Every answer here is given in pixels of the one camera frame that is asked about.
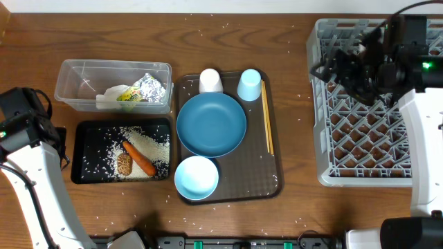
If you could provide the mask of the foil snack wrapper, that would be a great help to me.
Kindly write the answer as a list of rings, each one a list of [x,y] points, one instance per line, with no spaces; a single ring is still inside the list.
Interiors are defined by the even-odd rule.
[[[140,104],[159,104],[165,97],[165,87],[152,75],[146,73],[141,79],[133,83],[121,93],[116,100],[124,111],[131,111]]]

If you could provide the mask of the brown food scrap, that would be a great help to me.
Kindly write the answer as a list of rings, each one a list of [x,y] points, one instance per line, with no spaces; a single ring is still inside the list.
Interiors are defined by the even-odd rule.
[[[132,172],[133,160],[129,154],[121,153],[117,159],[117,172],[123,176],[129,176]]]

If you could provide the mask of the white paper napkin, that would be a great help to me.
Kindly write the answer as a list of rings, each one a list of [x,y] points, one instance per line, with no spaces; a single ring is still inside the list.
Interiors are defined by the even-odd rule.
[[[96,108],[99,110],[121,109],[117,98],[120,97],[129,85],[118,85],[108,88],[104,94],[96,96]]]

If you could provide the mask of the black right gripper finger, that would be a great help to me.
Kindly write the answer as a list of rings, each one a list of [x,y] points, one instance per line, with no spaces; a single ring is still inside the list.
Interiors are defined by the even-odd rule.
[[[318,79],[329,82],[335,75],[335,83],[351,85],[353,79],[353,56],[343,50],[335,50],[314,64],[309,73]]]
[[[382,49],[382,31],[380,28],[375,28],[371,32],[362,34],[359,42],[359,52]]]

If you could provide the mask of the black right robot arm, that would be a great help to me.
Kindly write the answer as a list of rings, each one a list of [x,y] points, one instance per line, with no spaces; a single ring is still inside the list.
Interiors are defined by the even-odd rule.
[[[346,248],[442,247],[442,58],[427,28],[321,19],[307,41],[318,180],[412,189],[409,217],[350,230]]]

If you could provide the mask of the light blue bowl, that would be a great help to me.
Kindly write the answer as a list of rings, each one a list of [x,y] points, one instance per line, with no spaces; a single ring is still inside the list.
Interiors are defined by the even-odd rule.
[[[200,201],[209,197],[217,188],[219,172],[210,159],[191,156],[179,163],[174,184],[177,192],[190,201]]]

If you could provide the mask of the orange carrot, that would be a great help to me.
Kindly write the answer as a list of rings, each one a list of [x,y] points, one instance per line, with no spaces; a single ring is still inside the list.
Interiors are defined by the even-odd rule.
[[[148,175],[154,176],[156,174],[156,168],[152,162],[135,148],[131,143],[123,142],[123,147],[126,149],[129,156],[135,161],[135,163]]]

